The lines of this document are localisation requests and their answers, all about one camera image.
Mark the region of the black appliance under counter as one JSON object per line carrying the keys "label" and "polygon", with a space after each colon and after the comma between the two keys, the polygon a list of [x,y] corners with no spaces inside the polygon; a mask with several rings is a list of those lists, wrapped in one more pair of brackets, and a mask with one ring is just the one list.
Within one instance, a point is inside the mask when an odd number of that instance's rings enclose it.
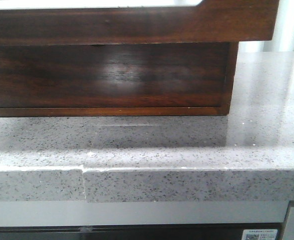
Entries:
{"label": "black appliance under counter", "polygon": [[277,229],[281,223],[141,224],[0,227],[0,240],[241,240],[243,230]]}

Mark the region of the white label sticker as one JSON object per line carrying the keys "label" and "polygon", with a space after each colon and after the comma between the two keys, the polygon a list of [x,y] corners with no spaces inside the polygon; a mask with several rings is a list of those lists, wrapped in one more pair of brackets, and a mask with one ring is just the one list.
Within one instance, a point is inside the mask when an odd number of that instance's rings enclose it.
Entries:
{"label": "white label sticker", "polygon": [[245,229],[241,240],[276,240],[277,229]]}

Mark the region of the grey curtain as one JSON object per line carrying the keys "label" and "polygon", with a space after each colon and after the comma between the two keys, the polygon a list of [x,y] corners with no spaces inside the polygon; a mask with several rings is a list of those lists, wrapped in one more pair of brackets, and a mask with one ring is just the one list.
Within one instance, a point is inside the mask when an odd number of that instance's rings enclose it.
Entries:
{"label": "grey curtain", "polygon": [[272,40],[241,42],[239,52],[294,52],[294,0],[280,1]]}

